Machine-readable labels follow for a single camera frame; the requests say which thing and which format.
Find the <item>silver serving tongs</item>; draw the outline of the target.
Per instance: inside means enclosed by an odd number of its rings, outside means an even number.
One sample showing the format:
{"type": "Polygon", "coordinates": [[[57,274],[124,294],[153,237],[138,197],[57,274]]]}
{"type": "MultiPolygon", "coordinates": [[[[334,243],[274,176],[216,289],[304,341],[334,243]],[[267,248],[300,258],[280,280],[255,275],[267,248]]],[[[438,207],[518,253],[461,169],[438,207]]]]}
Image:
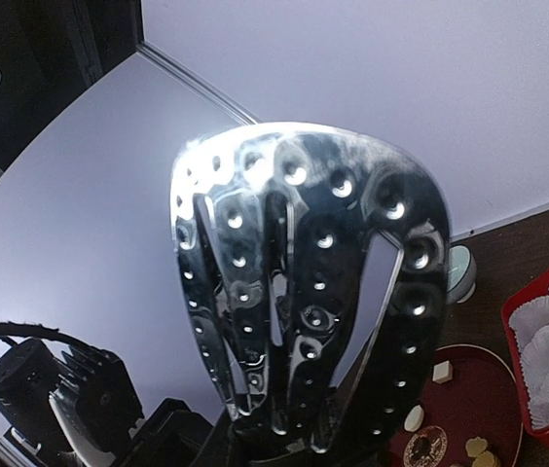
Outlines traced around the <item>silver serving tongs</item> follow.
{"type": "Polygon", "coordinates": [[[234,433],[320,456],[385,444],[444,319],[449,215],[380,139],[240,126],[178,156],[170,224],[196,343],[234,433]]]}

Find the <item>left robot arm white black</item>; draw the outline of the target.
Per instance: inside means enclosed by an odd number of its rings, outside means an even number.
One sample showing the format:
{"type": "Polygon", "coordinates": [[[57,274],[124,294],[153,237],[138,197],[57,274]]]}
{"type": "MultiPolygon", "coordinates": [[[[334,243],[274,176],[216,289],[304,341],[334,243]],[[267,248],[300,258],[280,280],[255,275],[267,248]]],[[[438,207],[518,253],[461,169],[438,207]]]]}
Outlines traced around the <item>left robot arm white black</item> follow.
{"type": "Polygon", "coordinates": [[[181,399],[145,414],[125,363],[42,325],[0,322],[0,412],[48,466],[235,466],[228,423],[181,399]]]}

